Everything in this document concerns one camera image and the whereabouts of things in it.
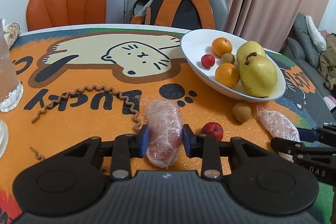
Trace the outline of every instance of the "tangerine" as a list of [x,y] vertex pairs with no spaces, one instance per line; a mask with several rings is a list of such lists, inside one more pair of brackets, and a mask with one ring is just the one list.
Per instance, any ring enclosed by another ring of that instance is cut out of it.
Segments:
[[230,63],[221,64],[215,72],[215,80],[227,86],[230,89],[233,89],[240,80],[238,68]]
[[211,50],[214,55],[222,57],[223,54],[232,52],[232,44],[228,39],[218,37],[211,43]]

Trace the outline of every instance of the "plastic wrap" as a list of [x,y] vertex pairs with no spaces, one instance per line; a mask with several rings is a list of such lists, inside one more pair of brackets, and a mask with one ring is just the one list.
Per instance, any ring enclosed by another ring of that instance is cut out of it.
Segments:
[[[261,106],[257,107],[258,119],[272,137],[279,137],[286,140],[300,142],[300,134],[295,125],[283,114],[273,110],[266,110]],[[288,154],[279,153],[286,160],[293,161]]]
[[8,144],[8,128],[4,120],[0,118],[0,158],[6,151]]
[[179,106],[171,100],[155,100],[146,110],[149,126],[147,157],[162,168],[174,164],[179,158],[182,144],[182,120]]

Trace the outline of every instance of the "small red apple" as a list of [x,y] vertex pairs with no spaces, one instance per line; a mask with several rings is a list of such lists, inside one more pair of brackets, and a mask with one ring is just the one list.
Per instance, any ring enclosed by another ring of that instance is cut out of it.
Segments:
[[201,58],[202,66],[205,68],[211,68],[215,64],[215,58],[211,54],[205,54]]
[[202,127],[201,133],[214,136],[218,141],[221,141],[223,139],[223,128],[219,123],[216,122],[206,123]]

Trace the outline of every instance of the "glass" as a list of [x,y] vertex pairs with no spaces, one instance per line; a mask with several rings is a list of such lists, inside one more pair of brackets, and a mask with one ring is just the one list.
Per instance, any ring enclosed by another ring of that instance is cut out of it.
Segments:
[[22,94],[23,86],[16,76],[0,19],[0,111],[8,112],[14,109]]

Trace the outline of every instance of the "cushion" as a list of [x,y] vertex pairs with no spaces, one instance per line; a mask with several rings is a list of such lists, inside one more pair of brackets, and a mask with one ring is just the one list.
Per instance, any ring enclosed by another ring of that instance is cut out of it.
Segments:
[[293,24],[295,34],[303,48],[308,63],[315,69],[319,65],[319,53],[310,39],[305,16],[298,13]]
[[288,37],[288,46],[290,47],[292,53],[294,54],[296,59],[305,60],[305,52],[301,47],[300,43],[293,38]]
[[310,38],[313,41],[314,46],[319,52],[319,54],[321,54],[321,52],[323,52],[327,48],[327,42],[323,38],[319,30],[317,30],[312,17],[305,16],[305,19],[306,19],[306,24],[307,24],[308,33],[310,35]]

